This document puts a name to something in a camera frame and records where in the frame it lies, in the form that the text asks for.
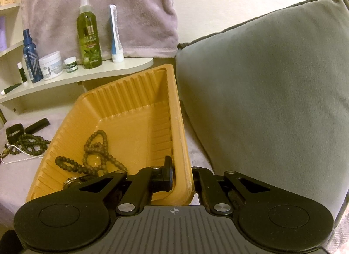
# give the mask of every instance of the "pink fabric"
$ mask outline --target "pink fabric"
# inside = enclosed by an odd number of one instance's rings
[[[177,16],[173,0],[90,0],[97,17],[103,59],[111,58],[109,4],[118,10],[124,55],[171,58],[177,52]],[[60,51],[81,58],[76,19],[80,0],[21,0],[23,26],[29,28],[39,57]]]

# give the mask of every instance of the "blue spray bottle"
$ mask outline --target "blue spray bottle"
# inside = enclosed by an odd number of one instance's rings
[[[35,84],[43,78],[43,74],[39,66],[39,56],[36,53],[36,45],[33,43],[33,40],[30,37],[29,29],[23,31],[23,55],[26,60],[29,77],[31,82]]]

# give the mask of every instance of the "small tube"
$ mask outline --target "small tube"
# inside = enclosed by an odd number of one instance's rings
[[[111,30],[112,30],[112,45],[111,54],[113,63],[119,63],[123,61],[123,47],[120,43],[119,32],[118,32],[118,14],[115,5],[109,5],[110,16],[111,16]]]
[[[27,86],[27,85],[28,85],[28,79],[27,79],[27,76],[26,76],[26,74],[25,74],[25,72],[24,72],[24,68],[23,68],[23,66],[22,66],[22,62],[19,62],[19,63],[17,64],[17,67],[18,67],[18,70],[20,71],[23,84],[24,84],[25,86]]]
[[[13,86],[10,86],[8,88],[5,88],[2,92],[1,95],[4,96],[5,94],[8,94],[10,91],[14,90],[16,87],[19,87],[22,83],[19,82],[18,84],[15,84]]]

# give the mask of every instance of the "white shelf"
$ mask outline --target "white shelf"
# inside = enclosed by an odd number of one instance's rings
[[[16,44],[14,45],[11,45],[9,48],[5,49],[4,51],[1,51],[0,52],[0,57],[4,56],[5,54],[7,54],[8,52],[16,49],[17,47],[20,47],[23,45],[23,41],[20,41],[20,42],[17,42]]]
[[[28,80],[28,86],[25,87],[21,85],[9,92],[6,96],[0,97],[0,103],[44,89],[63,86],[74,82],[133,74],[147,69],[151,65],[153,65],[153,58],[125,58],[123,62],[117,64],[113,63],[111,60],[107,60],[103,61],[101,66],[88,70],[79,65],[77,71],[72,73],[63,72],[52,80],[41,80],[35,84],[32,84],[31,81]]]
[[[19,6],[20,6],[20,4],[8,4],[8,5],[5,5],[5,6],[1,6],[0,7],[0,15],[4,15],[5,14],[4,12],[6,10],[17,8]]]

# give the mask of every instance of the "white jar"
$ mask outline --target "white jar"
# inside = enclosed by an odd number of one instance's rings
[[[63,73],[63,63],[59,51],[46,55],[39,59],[40,69],[44,80],[50,80]]]

